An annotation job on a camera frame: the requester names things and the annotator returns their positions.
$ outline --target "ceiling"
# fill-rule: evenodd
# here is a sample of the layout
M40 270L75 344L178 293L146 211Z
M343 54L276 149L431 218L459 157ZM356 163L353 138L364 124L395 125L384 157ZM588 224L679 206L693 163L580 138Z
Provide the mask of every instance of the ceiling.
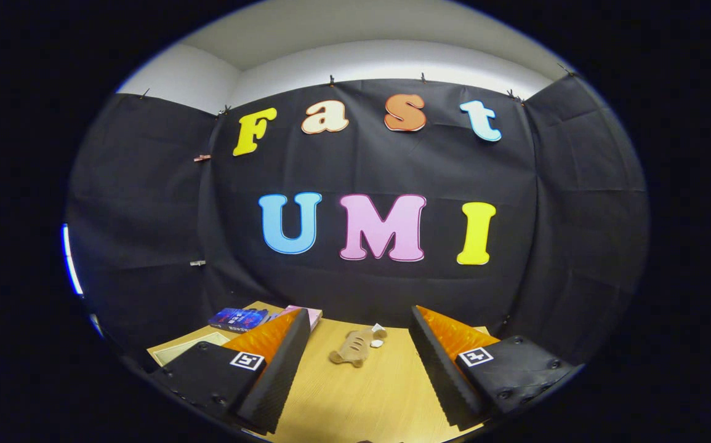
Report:
M440 42L479 50L551 81L566 63L481 12L445 0L266 0L180 41L244 71L301 50L361 40Z

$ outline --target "white wall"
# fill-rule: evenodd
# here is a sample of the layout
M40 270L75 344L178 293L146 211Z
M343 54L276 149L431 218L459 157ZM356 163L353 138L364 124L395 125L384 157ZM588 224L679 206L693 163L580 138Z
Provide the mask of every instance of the white wall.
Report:
M118 92L143 94L217 113L299 87L354 79L406 78L467 84L529 98L553 79L476 50L411 40L368 40L313 48L240 72L212 54L176 44Z
M467 84L529 98L552 83L540 73L476 50L442 43L368 40L291 54L244 71L228 98L239 106L299 87L353 79L406 78Z
M155 56L117 92L163 98L209 113L223 109L240 70L212 54L176 44Z

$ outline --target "white paper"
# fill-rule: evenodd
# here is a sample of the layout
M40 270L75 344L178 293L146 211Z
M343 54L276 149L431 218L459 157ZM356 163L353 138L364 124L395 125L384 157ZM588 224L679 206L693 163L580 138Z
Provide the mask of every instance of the white paper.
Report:
M179 356L180 354L185 353L185 351L189 350L191 346L194 346L195 344L201 341L208 341L209 343L220 346L228 342L229 339L219 333L209 333L205 337L190 340L179 345L174 345L170 348L162 349L161 351L154 351L153 355L156 357L156 359L158 359L161 365L166 365L168 362L177 358L177 356Z

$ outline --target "plush toy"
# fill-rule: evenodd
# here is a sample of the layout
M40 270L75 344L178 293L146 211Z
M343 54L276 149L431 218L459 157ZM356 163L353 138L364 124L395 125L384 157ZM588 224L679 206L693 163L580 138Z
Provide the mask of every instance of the plush toy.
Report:
M361 367L369 356L369 345L373 340L378 340L382 344L382 340L387 336L387 331L379 325L366 330L350 331L341 349L332 351L328 358L335 364L351 362L355 367Z

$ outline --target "orange soft pad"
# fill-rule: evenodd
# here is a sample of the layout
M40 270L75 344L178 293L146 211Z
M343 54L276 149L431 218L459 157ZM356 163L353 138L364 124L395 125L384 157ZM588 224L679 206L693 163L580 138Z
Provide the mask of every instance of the orange soft pad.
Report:
M301 309L297 309L289 314L280 315L270 322L259 325L253 330L229 340L221 347L240 351L241 353L263 356L265 357L265 365L269 365L300 311Z
M492 345L497 343L498 339L482 331L475 330L465 323L457 322L451 317L446 317L443 314L438 314L429 309L416 306L420 314L423 315L426 323L431 328L432 333L443 345L443 349L451 362L456 364L456 356L464 351L480 348L482 346Z

